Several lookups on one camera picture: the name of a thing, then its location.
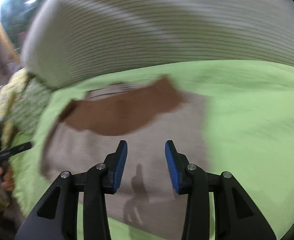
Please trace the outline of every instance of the brown fabric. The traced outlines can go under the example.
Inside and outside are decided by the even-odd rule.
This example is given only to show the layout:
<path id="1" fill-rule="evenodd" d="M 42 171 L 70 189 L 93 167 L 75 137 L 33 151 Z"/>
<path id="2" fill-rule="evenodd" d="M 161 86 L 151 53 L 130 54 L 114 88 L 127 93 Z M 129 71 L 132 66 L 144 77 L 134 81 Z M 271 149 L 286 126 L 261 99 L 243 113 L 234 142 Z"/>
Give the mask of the brown fabric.
<path id="1" fill-rule="evenodd" d="M 101 98 L 106 96 L 118 98 L 117 94 L 125 95 L 127 90 L 128 85 L 113 85 L 93 91 L 89 97 L 94 101 L 103 100 Z M 131 90 L 134 89 L 130 89 L 127 95 L 134 94 Z M 175 93 L 179 94 L 176 97 L 180 98 L 178 105 L 171 101 L 168 104 L 171 108 L 168 105 L 157 106 L 157 109 L 171 110 L 155 114 L 147 124 L 124 135 L 104 136 L 92 130 L 76 130 L 57 120 L 45 143 L 43 175 L 53 182 L 65 170 L 73 174 L 86 172 L 103 162 L 124 139 L 128 143 L 127 161 L 117 194 L 106 195 L 108 216 L 165 239 L 181 239 L 187 196 L 176 195 L 172 188 L 164 154 L 165 142 L 173 140 L 178 152 L 186 154 L 190 162 L 205 170 L 207 156 L 201 136 L 204 96 L 178 90 Z"/>
<path id="2" fill-rule="evenodd" d="M 150 86 L 113 97 L 78 101 L 63 121 L 76 130 L 118 136 L 137 130 L 181 102 L 178 91 L 167 78 L 162 78 Z"/>

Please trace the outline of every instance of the silver bolt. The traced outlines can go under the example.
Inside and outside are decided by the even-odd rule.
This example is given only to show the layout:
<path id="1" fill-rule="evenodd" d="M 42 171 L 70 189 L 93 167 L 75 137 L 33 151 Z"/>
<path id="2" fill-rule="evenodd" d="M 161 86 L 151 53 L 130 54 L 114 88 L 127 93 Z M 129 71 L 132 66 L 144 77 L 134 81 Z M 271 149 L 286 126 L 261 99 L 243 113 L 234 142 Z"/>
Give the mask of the silver bolt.
<path id="1" fill-rule="evenodd" d="M 98 170 L 103 170 L 105 168 L 106 168 L 106 164 L 105 163 L 98 163 L 96 165 L 96 169 L 98 169 Z"/>
<path id="2" fill-rule="evenodd" d="M 192 164 L 192 163 L 187 165 L 187 169 L 190 170 L 190 171 L 194 171 L 196 168 L 197 168 L 197 166 Z"/>
<path id="3" fill-rule="evenodd" d="M 223 176 L 224 176 L 226 179 L 230 179 L 230 178 L 232 177 L 231 173 L 228 172 L 228 171 L 225 171 L 225 172 L 223 173 Z"/>
<path id="4" fill-rule="evenodd" d="M 60 177 L 62 177 L 63 179 L 66 179 L 68 178 L 70 175 L 69 171 L 63 171 L 61 174 L 60 174 Z"/>

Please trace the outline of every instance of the green fabric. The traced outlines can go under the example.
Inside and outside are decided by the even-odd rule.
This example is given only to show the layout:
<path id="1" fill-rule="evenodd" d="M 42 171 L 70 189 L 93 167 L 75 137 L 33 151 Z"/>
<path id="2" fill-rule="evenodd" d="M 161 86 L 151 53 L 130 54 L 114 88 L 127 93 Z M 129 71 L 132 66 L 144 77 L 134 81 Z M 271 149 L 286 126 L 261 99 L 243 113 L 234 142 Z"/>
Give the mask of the green fabric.
<path id="1" fill-rule="evenodd" d="M 19 100 L 13 107 L 9 119 L 26 136 L 32 138 L 37 128 L 37 123 L 47 106 L 51 90 L 33 78 Z"/>
<path id="2" fill-rule="evenodd" d="M 24 215 L 49 186 L 38 169 L 41 152 L 50 127 L 69 100 L 83 98 L 86 91 L 111 83 L 142 84 L 163 74 L 180 89 L 210 96 L 203 131 L 209 171 L 230 171 L 280 239 L 294 222 L 294 68 L 262 61 L 153 66 L 94 77 L 55 91 L 40 118 L 34 148 L 12 160 L 17 186 L 14 195 Z M 16 143 L 26 139 L 20 136 Z M 115 240 L 159 239 L 112 219 L 109 222 Z M 82 239 L 81 216 L 78 225 Z"/>

